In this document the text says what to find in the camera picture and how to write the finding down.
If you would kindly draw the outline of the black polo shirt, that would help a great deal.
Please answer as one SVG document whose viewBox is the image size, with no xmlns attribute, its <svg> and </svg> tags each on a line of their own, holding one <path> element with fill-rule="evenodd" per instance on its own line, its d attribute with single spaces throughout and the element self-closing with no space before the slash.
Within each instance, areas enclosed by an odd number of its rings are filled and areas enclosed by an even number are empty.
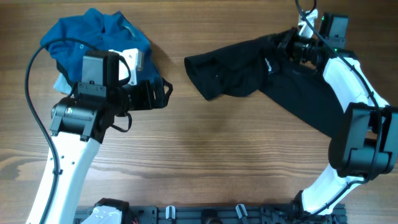
<svg viewBox="0 0 398 224">
<path fill-rule="evenodd" d="M 259 90 L 323 134 L 334 137 L 344 112 L 320 72 L 277 50 L 287 30 L 184 59 L 186 73 L 208 101 Z"/>
</svg>

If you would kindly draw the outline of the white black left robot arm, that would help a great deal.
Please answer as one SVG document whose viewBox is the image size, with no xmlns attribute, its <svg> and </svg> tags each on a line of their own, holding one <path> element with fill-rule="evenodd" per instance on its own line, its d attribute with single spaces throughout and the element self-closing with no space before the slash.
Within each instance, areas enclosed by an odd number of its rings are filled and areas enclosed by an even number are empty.
<svg viewBox="0 0 398 224">
<path fill-rule="evenodd" d="M 173 91 L 162 77 L 130 85 L 119 77 L 125 57 L 110 51 L 89 50 L 83 57 L 82 79 L 51 112 L 50 150 L 28 223 L 72 223 L 83 183 L 108 128 L 130 111 L 167 106 Z"/>
</svg>

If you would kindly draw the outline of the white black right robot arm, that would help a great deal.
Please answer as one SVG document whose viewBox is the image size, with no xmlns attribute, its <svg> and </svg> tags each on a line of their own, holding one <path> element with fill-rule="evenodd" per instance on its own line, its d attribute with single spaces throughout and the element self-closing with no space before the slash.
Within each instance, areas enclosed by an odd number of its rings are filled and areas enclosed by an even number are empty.
<svg viewBox="0 0 398 224">
<path fill-rule="evenodd" d="M 345 50 L 346 16 L 301 12 L 299 27 L 277 45 L 280 73 L 269 75 L 269 96 L 330 137 L 328 165 L 292 201 L 291 219 L 329 216 L 357 186 L 388 174 L 397 160 L 397 108 L 377 94 L 357 55 Z"/>
</svg>

